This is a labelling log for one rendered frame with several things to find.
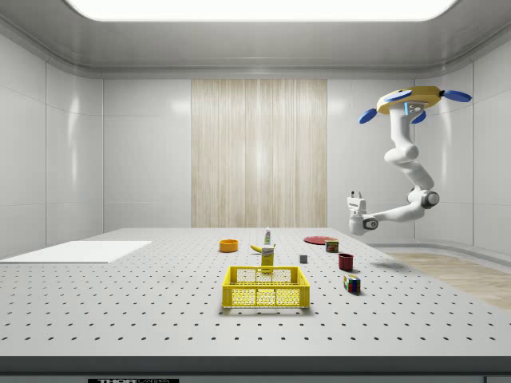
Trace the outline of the white board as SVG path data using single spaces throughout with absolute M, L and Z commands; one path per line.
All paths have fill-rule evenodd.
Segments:
M 151 241 L 70 241 L 2 259 L 0 263 L 111 263 L 150 243 Z

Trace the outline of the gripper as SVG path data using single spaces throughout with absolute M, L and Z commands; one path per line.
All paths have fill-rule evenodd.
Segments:
M 351 216 L 366 214 L 366 200 L 362 197 L 360 191 L 352 191 L 347 197 L 347 206 Z

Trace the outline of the yellow basket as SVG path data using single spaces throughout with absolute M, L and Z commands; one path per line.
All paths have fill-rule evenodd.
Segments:
M 299 267 L 230 266 L 222 307 L 309 307 L 310 284 Z

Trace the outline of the drone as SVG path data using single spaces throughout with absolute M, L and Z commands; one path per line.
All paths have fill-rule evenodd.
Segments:
M 442 97 L 457 102 L 469 102 L 472 99 L 467 93 L 457 90 L 440 90 L 436 86 L 414 86 L 407 89 L 399 89 L 382 96 L 378 100 L 377 107 L 365 111 L 358 119 L 358 122 L 365 124 L 374 118 L 377 113 L 389 114 L 390 106 L 396 103 L 421 102 L 425 103 L 424 108 L 427 109 L 437 104 Z

